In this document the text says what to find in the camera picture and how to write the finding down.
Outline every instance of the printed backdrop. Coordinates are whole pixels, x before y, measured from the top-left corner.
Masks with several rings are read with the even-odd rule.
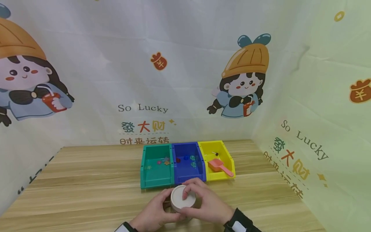
[[[364,230],[367,7],[1,0],[0,212],[63,146],[253,139],[328,231]]]

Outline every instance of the wooden table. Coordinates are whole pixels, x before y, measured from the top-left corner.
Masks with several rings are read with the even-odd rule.
[[[236,179],[208,185],[263,232],[325,231],[251,140],[224,142]],[[160,189],[140,189],[141,145],[65,147],[0,217],[0,231],[113,232]],[[223,231],[192,219],[161,231]]]

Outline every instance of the pink plastic scoop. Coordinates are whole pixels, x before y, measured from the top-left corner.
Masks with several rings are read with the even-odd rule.
[[[224,166],[223,161],[221,161],[221,160],[213,159],[213,160],[209,161],[208,164],[209,164],[209,167],[214,171],[223,171],[230,177],[234,176],[233,172],[231,172],[228,168],[226,168]]]

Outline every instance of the blue shirt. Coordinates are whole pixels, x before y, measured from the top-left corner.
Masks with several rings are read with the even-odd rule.
[[[66,108],[72,107],[71,99],[59,88],[50,84],[44,83],[47,85],[54,93],[58,93],[60,95],[59,102],[62,106]],[[25,89],[28,91],[33,91],[35,87]],[[43,101],[41,98],[35,98],[30,104],[27,105],[19,105],[14,103],[9,97],[9,90],[0,89],[0,107],[8,109],[12,112],[14,117],[18,120],[24,120],[27,118],[42,118],[48,117],[55,112],[53,112]]]
[[[259,105],[259,99],[257,98],[257,95],[255,93],[252,94],[253,101],[255,102],[254,105],[251,105],[251,113],[256,110],[256,108]],[[220,91],[218,95],[216,96],[216,99],[218,100],[219,104],[224,108],[221,115],[226,118],[242,118],[243,117],[243,104],[240,103],[237,107],[231,108],[229,107],[229,100],[231,99],[231,95],[229,95],[227,92]]]

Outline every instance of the dotted line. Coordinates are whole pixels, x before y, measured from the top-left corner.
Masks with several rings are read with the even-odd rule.
[[[158,133],[152,133],[152,134],[168,134],[168,133],[165,133],[165,132],[158,132]],[[131,134],[131,135],[148,135],[148,134]]]
[[[280,163],[293,175],[293,176],[295,176],[296,177],[296,175],[295,174],[293,174],[286,166],[285,166],[285,164],[284,163],[282,163],[282,161],[279,159],[279,161],[280,161]]]

